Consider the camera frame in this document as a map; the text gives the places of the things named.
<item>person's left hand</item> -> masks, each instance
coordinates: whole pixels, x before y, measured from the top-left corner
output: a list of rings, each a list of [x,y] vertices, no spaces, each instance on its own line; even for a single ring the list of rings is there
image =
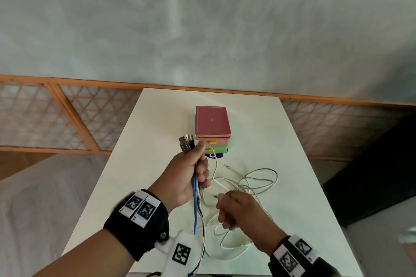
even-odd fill
[[[198,163],[196,173],[199,187],[207,188],[210,185],[208,160],[204,151],[205,143],[200,140],[187,154],[183,152],[177,154],[169,162],[162,175],[149,187],[148,190],[160,199],[169,213],[192,198],[191,179],[196,163]]]

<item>hand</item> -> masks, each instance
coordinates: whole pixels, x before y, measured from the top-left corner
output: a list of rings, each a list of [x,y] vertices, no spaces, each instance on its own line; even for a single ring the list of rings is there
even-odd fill
[[[148,190],[160,199],[169,213],[192,198],[191,179],[195,164],[198,163],[196,173],[199,188],[207,188],[210,185],[208,160],[204,151],[205,143],[200,140],[187,154],[183,152],[177,154],[169,162],[162,175],[149,187]]]
[[[224,229],[240,229],[253,241],[258,250],[271,255],[278,243],[287,236],[250,194],[231,190],[218,195],[218,221]]]

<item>pink drawer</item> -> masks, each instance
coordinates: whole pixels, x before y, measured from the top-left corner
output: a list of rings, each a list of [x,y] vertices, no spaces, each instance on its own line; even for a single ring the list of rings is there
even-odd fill
[[[229,137],[226,138],[207,138],[207,137],[198,137],[200,140],[204,140],[207,145],[219,145],[219,146],[225,146],[228,145],[228,142],[230,141]]]

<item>white marker tag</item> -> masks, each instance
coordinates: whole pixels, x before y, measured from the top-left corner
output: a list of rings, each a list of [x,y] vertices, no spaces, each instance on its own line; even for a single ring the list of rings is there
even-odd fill
[[[132,217],[132,222],[144,228],[156,208],[158,208],[160,201],[154,198],[152,195],[147,196],[147,198],[140,205],[134,216]]]
[[[123,216],[130,218],[136,209],[143,203],[143,201],[149,196],[148,193],[138,190],[134,195],[120,208],[119,213]]]
[[[279,263],[292,277],[300,277],[305,272],[301,264],[294,258],[288,249],[282,244],[273,253]]]
[[[298,235],[292,235],[289,240],[290,243],[300,252],[302,255],[311,263],[315,263],[315,261],[319,258],[318,253],[309,245],[307,244],[302,238]]]

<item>tabletop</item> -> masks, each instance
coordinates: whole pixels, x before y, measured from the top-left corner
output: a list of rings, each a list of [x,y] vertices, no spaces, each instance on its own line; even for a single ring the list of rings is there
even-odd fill
[[[195,133],[197,105],[227,108],[231,139],[228,153],[218,160],[219,176],[232,174],[225,164],[243,174],[262,167],[276,170],[276,185],[259,195],[273,220],[286,233],[304,238],[342,276],[362,276],[279,98],[257,95],[144,89],[64,253],[100,230],[113,206],[127,193],[148,188],[159,177],[180,152],[178,138]],[[209,165],[213,171],[215,160],[209,159]],[[221,188],[211,186],[210,191],[213,196]],[[205,212],[213,213],[208,207]],[[175,209],[169,225],[172,236],[179,230],[191,232],[192,202]],[[232,256],[218,247],[212,228],[207,229],[210,253]],[[231,235],[228,244],[241,239],[239,234]],[[270,275],[268,260],[252,245],[233,260],[205,256],[198,273]],[[165,256],[152,250],[130,271],[161,271],[164,263]]]

